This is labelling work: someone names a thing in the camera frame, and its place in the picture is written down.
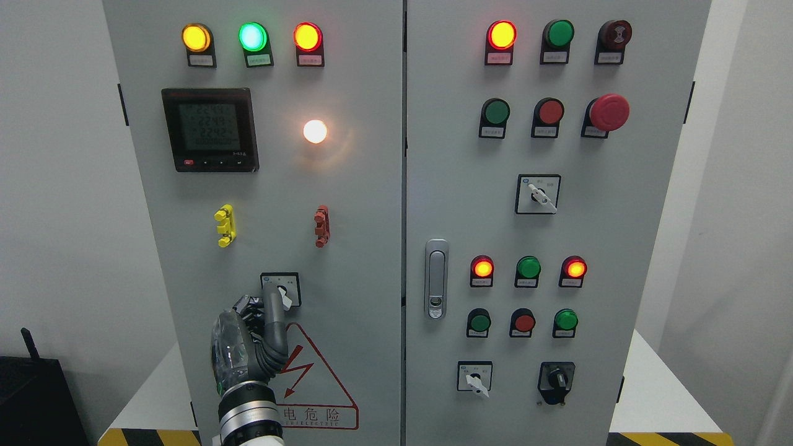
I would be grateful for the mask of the grey robotic humanoid hand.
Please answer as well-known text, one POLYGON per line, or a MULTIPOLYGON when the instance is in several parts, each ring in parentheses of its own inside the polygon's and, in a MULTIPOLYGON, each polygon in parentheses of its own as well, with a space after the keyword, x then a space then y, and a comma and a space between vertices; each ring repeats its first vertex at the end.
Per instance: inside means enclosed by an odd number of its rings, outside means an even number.
POLYGON ((241 297, 213 325, 211 362, 220 396, 243 382, 269 383, 288 355, 283 295, 273 283, 261 297, 241 297))

